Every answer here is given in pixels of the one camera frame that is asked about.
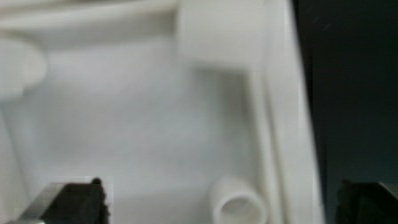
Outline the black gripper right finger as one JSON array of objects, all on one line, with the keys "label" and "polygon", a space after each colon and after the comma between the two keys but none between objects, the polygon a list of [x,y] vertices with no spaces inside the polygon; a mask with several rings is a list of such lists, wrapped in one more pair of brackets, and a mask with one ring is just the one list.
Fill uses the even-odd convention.
[{"label": "black gripper right finger", "polygon": [[398,224],[398,184],[341,181],[334,224]]}]

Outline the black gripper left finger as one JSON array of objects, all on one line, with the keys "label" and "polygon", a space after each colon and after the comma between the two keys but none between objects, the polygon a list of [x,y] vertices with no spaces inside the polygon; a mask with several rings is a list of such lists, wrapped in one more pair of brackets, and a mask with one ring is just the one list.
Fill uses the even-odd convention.
[{"label": "black gripper left finger", "polygon": [[110,224],[101,179],[51,183],[23,211],[23,224]]}]

